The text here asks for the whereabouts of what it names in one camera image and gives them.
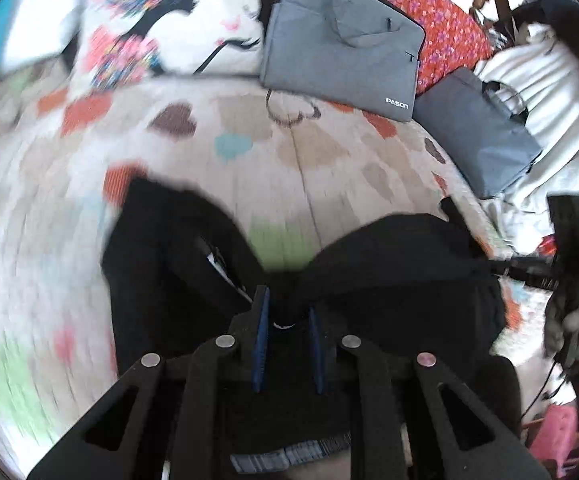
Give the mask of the gloved right hand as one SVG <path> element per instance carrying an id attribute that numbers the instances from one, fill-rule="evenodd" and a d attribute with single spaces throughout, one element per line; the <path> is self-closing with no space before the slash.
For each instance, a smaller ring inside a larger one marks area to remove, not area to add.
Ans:
<path id="1" fill-rule="evenodd" d="M 579 365 L 579 308 L 566 313 L 565 306 L 566 298 L 557 292 L 547 303 L 543 329 L 544 354 L 555 358 L 567 340 L 574 340 L 573 365 Z"/>

